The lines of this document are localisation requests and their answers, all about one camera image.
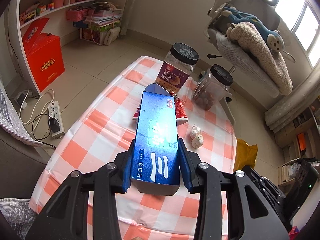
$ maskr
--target blue plush toy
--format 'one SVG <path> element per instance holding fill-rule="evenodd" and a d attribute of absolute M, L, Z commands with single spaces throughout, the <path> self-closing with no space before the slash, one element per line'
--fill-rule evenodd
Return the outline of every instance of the blue plush toy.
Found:
<path fill-rule="evenodd" d="M 250 22 L 254 24 L 269 49 L 277 52 L 284 50 L 284 42 L 280 36 L 280 31 L 268 30 L 254 15 L 240 12 L 235 7 L 224 7 L 224 11 L 222 11 L 221 14 L 228 17 L 231 23 Z"/>

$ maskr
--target yellow bag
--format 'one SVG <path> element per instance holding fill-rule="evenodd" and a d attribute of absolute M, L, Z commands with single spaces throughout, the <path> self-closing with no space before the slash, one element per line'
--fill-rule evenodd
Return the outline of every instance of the yellow bag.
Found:
<path fill-rule="evenodd" d="M 254 168 L 258 153 L 257 145 L 248 145 L 244 140 L 237 139 L 236 160 L 233 172 L 242 170 L 246 165 Z"/>

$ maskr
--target tiled floor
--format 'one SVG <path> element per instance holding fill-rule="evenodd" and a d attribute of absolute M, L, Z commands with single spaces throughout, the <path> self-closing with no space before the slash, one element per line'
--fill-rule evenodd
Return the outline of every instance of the tiled floor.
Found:
<path fill-rule="evenodd" d="M 75 40 L 62 48 L 65 73 L 58 77 L 48 88 L 55 92 L 55 100 L 59 101 L 65 131 L 81 116 L 99 93 L 122 70 L 140 56 L 150 56 L 163 60 L 167 51 L 145 42 L 126 37 L 118 39 L 110 46 Z M 195 69 L 192 74 L 196 79 L 201 70 Z M 277 167 L 284 163 L 282 150 L 275 144 L 274 136 L 264 123 L 264 114 L 259 112 L 241 95 L 232 92 L 230 109 L 236 119 L 235 133 L 237 138 L 244 139 L 248 144 L 258 145 L 256 170 L 263 176 L 277 183 Z M 40 113 L 44 103 L 51 100 L 46 94 L 36 107 L 35 114 Z M 22 111 L 23 121 L 30 117 L 36 99 L 28 98 L 28 106 Z M 49 132 L 46 118 L 42 118 L 35 130 L 37 138 Z M 49 136 L 44 142 L 57 146 L 59 139 Z M 44 146 L 51 155 L 53 149 Z"/>

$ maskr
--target red and white tablecloth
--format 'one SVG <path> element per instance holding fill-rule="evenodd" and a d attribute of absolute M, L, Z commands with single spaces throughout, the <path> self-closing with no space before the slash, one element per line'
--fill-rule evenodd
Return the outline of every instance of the red and white tablecloth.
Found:
<path fill-rule="evenodd" d="M 46 202 L 73 170 L 96 171 L 129 148 L 135 138 L 136 121 L 132 116 L 142 92 L 153 83 L 162 61 L 140 57 L 117 76 L 73 124 L 49 160 L 33 191 L 29 206 L 40 212 Z M 189 78 L 178 96 L 184 102 L 189 122 L 178 126 L 188 150 L 219 171 L 232 173 L 236 155 L 236 137 L 220 104 L 204 111 L 191 101 L 196 82 Z M 203 133 L 204 145 L 193 149 L 189 131 L 193 124 Z M 92 239 L 92 201 L 89 195 L 88 239 Z M 116 195 L 122 238 L 131 240 L 193 239 L 199 194 L 189 194 L 180 180 L 174 196 L 143 194 L 131 186 L 126 194 Z M 222 192 L 223 238 L 228 233 L 226 197 Z"/>

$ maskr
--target beige fleece blanket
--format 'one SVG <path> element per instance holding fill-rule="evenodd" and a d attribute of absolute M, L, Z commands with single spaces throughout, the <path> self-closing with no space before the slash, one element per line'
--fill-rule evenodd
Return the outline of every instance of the beige fleece blanket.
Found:
<path fill-rule="evenodd" d="M 281 95 L 289 95 L 292 91 L 292 81 L 287 65 L 280 52 L 270 52 L 256 27 L 249 22 L 231 24 L 227 30 L 227 38 L 237 41 L 246 52 L 251 52 L 259 61 L 260 67 L 278 86 Z"/>

